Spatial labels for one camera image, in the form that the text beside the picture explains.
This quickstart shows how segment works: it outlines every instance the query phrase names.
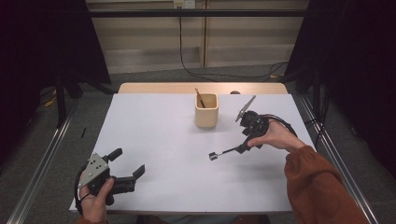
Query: wall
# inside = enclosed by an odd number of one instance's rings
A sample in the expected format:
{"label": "wall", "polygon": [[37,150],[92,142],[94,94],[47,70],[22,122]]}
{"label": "wall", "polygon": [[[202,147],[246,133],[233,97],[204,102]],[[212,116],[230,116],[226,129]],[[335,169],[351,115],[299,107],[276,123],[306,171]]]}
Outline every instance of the wall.
{"label": "wall", "polygon": [[[307,0],[196,0],[196,8],[305,9]],[[170,9],[166,0],[87,0],[89,9]],[[110,74],[182,68],[178,18],[94,18]],[[302,18],[182,18],[187,67],[289,60]]]}

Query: human hand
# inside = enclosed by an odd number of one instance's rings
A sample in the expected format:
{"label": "human hand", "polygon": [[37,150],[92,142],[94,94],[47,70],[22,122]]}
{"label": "human hand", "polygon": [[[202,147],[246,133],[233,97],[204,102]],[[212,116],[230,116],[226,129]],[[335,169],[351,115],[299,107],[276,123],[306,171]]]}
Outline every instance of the human hand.
{"label": "human hand", "polygon": [[268,131],[265,135],[252,138],[247,142],[248,147],[255,147],[261,144],[268,144],[279,149],[286,149],[288,152],[305,146],[304,142],[274,119],[269,120]]}
{"label": "human hand", "polygon": [[97,196],[90,194],[88,186],[84,186],[79,191],[84,219],[90,222],[106,221],[106,196],[113,188],[113,185],[114,179],[109,178],[100,188]]}

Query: metal bracket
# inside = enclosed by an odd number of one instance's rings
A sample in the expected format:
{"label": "metal bracket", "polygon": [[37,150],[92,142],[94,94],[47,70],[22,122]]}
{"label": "metal bracket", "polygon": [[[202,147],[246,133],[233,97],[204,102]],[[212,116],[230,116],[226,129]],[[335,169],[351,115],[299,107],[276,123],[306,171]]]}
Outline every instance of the metal bracket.
{"label": "metal bracket", "polygon": [[105,162],[97,153],[93,153],[88,161],[87,168],[85,168],[84,174],[78,183],[78,188],[81,189],[86,186],[107,169],[107,162]]}

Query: white tabletop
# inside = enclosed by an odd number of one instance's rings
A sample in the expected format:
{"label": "white tabletop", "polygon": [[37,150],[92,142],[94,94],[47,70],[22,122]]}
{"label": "white tabletop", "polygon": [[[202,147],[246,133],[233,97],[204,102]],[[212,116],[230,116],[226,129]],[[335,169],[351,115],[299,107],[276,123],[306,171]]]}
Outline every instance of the white tabletop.
{"label": "white tabletop", "polygon": [[[263,146],[244,154],[220,153],[246,139],[235,122],[251,95],[219,95],[214,129],[194,125],[194,94],[123,93],[113,97],[93,152],[105,156],[121,147],[110,174],[146,173],[135,192],[115,195],[109,211],[151,214],[223,214],[291,211],[284,175],[285,150]],[[288,94],[257,95],[249,110],[274,114],[290,123],[312,146],[299,111]],[[76,208],[72,203],[70,210]]]}

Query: orange sleeve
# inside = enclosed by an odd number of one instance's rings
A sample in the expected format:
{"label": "orange sleeve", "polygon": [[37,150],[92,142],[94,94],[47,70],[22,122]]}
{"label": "orange sleeve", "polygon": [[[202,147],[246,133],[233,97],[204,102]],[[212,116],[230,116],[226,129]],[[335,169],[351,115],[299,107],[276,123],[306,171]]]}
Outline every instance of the orange sleeve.
{"label": "orange sleeve", "polygon": [[80,217],[77,220],[77,224],[108,224],[108,222],[90,222],[89,220],[84,219],[84,217]]}
{"label": "orange sleeve", "polygon": [[298,223],[369,223],[347,193],[339,172],[312,147],[287,156],[285,175]]}

